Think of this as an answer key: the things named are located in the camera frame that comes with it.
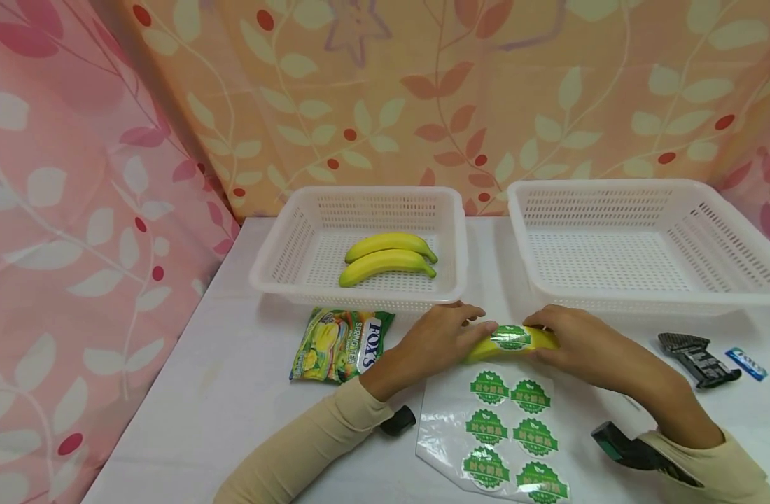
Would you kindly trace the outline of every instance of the plastic basket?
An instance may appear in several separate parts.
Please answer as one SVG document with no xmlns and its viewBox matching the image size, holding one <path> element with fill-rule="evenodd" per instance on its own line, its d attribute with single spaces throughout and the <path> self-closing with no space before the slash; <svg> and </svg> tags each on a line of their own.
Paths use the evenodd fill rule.
<svg viewBox="0 0 770 504">
<path fill-rule="evenodd" d="M 338 277 L 360 239 L 385 232 L 424 238 L 437 276 L 386 272 L 353 288 Z M 424 312 L 457 301 L 466 286 L 461 196 L 447 187 L 306 187 L 290 196 L 251 269 L 251 285 L 297 304 Z"/>
<path fill-rule="evenodd" d="M 540 304 L 691 315 L 770 306 L 770 242 L 707 185 L 518 181 L 507 191 Z"/>
</svg>

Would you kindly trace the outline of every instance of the table surface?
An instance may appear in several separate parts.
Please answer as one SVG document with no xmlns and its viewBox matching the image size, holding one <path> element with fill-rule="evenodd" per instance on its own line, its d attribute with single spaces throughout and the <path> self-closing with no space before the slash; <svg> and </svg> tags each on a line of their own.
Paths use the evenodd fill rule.
<svg viewBox="0 0 770 504">
<path fill-rule="evenodd" d="M 272 218 L 246 220 L 83 504 L 208 504 L 254 447 L 333 392 L 325 383 L 288 381 L 311 307 L 263 295 L 248 285 L 248 272 L 272 224 Z M 521 323 L 538 307 L 528 301 L 510 221 L 468 218 L 466 224 L 470 267 L 464 301 L 479 304 L 501 323 Z M 770 309 L 713 319 L 617 317 L 608 322 L 657 353 L 655 337 L 662 331 L 703 335 L 713 340 L 711 354 L 723 356 L 738 346 L 770 372 Z M 411 317 L 397 316 L 386 346 L 396 344 L 411 324 Z M 570 447 L 579 472 L 571 481 L 575 502 L 658 503 L 654 474 L 609 462 L 589 437 L 607 419 L 631 436 L 649 429 L 651 418 L 618 394 L 554 378 L 559 403 L 574 413 L 571 428 L 582 431 L 574 436 L 581 442 Z M 418 414 L 423 392 L 423 386 L 414 387 L 395 398 L 395 404 L 407 403 Z M 770 376 L 757 382 L 745 374 L 699 397 L 770 475 Z M 416 436 L 415 428 L 395 440 L 374 434 L 323 473 L 300 502 L 504 502 L 463 492 L 447 481 L 416 457 Z"/>
</svg>

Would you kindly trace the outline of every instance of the round green label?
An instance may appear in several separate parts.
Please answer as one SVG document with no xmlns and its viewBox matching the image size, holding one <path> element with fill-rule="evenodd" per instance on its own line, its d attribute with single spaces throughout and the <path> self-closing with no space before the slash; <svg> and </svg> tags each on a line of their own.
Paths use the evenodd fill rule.
<svg viewBox="0 0 770 504">
<path fill-rule="evenodd" d="M 490 447 L 476 447 L 463 461 L 463 471 L 476 487 L 490 492 L 500 488 L 503 482 L 510 481 L 508 468 Z"/>
<path fill-rule="evenodd" d="M 525 412 L 537 414 L 550 408 L 550 397 L 544 388 L 533 380 L 523 380 L 511 391 L 511 400 Z"/>
<path fill-rule="evenodd" d="M 497 405 L 508 397 L 508 387 L 500 375 L 493 371 L 483 371 L 469 385 L 470 391 L 484 403 Z"/>
<path fill-rule="evenodd" d="M 559 441 L 543 421 L 525 419 L 514 429 L 513 434 L 528 455 L 544 457 L 559 450 Z"/>
<path fill-rule="evenodd" d="M 559 479 L 553 469 L 541 462 L 531 462 L 517 474 L 519 491 L 537 504 L 555 504 L 570 498 L 570 487 Z"/>
<path fill-rule="evenodd" d="M 477 441 L 485 445 L 494 446 L 501 440 L 508 439 L 508 429 L 504 428 L 497 413 L 487 409 L 478 409 L 472 415 L 466 422 L 466 432 L 470 432 Z"/>
<path fill-rule="evenodd" d="M 491 335 L 498 347 L 506 351 L 521 351 L 531 344 L 531 335 L 522 325 L 501 325 Z"/>
</svg>

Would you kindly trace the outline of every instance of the floral curtain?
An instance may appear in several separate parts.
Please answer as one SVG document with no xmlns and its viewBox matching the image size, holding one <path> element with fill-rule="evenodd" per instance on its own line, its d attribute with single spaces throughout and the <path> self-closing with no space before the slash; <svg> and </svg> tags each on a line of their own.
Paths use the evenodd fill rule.
<svg viewBox="0 0 770 504">
<path fill-rule="evenodd" d="M 770 239 L 770 121 L 717 189 Z"/>
<path fill-rule="evenodd" d="M 770 120 L 770 0 L 108 5 L 238 216 L 310 185 L 492 216 L 521 179 L 714 181 Z"/>
<path fill-rule="evenodd" d="M 0 504 L 78 503 L 239 227 L 84 0 L 0 0 Z"/>
</svg>

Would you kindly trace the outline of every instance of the beige sleeve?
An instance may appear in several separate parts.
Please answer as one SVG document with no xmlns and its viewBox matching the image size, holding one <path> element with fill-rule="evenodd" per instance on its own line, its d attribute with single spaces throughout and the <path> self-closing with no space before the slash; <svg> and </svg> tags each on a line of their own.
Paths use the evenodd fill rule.
<svg viewBox="0 0 770 504">
<path fill-rule="evenodd" d="M 659 432 L 640 436 L 704 485 L 694 488 L 663 476 L 662 490 L 668 504 L 770 504 L 766 473 L 728 431 L 721 430 L 726 441 L 709 450 L 686 449 Z"/>
<path fill-rule="evenodd" d="M 354 378 L 284 426 L 226 479 L 214 504 L 285 504 L 393 416 Z"/>
</svg>

